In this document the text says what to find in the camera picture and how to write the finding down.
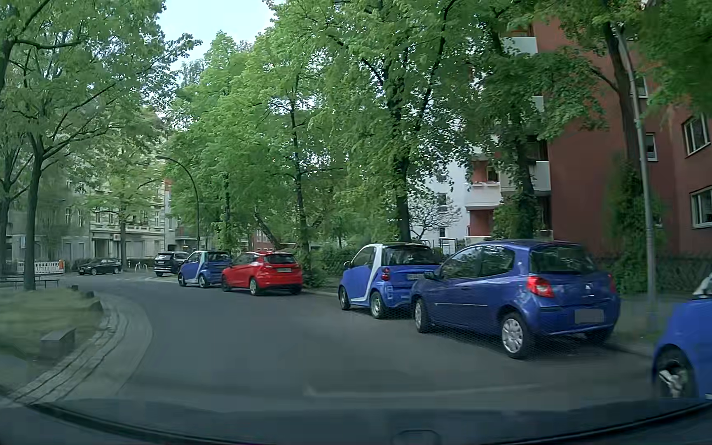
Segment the license plate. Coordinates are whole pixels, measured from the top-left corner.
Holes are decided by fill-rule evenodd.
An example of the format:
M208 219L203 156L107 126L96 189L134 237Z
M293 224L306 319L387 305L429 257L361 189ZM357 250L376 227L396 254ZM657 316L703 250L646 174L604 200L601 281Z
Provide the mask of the license plate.
M604 321L602 309L576 309L576 323L603 323Z

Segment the red car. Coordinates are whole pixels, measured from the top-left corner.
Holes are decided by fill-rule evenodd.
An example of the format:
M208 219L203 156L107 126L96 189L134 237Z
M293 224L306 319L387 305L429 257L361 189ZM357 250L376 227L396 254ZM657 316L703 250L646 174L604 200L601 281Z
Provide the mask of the red car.
M300 294L304 278L302 266L291 253L246 252L222 271L222 290L248 288L252 295L266 289L286 289Z

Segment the car taillight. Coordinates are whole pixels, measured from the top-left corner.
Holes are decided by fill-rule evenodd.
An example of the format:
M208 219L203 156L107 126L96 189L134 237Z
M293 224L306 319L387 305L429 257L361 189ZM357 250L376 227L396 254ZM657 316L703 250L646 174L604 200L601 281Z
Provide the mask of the car taillight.
M615 294L617 293L617 283L614 281L614 277L608 274L608 288Z
M539 276L530 276L526 279L526 288L529 291L543 298L554 298L554 290L547 279Z

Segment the lamp post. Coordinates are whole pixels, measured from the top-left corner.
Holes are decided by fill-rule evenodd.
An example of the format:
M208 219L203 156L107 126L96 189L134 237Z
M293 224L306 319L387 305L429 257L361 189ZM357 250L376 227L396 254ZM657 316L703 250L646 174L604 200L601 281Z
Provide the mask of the lamp post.
M194 183L194 177L192 176L191 172L188 171L188 169L178 161L174 160L171 157L167 156L156 156L158 159L164 159L165 161L171 161L180 166L183 171L186 172L188 175L188 179L192 180L192 186L194 187L194 198L197 200L197 250L199 250L200 247L200 242L199 242L199 192L197 192L197 185Z

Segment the black car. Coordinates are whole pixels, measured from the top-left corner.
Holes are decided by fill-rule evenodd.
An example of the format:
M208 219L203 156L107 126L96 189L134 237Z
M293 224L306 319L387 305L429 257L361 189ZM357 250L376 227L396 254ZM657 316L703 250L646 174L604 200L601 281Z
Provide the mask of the black car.
M188 253L185 252L161 252L153 259L153 272L156 276L164 276L165 273L177 275L186 258Z
M98 258L78 266L78 275L98 275L99 273L120 273L123 265L116 258Z

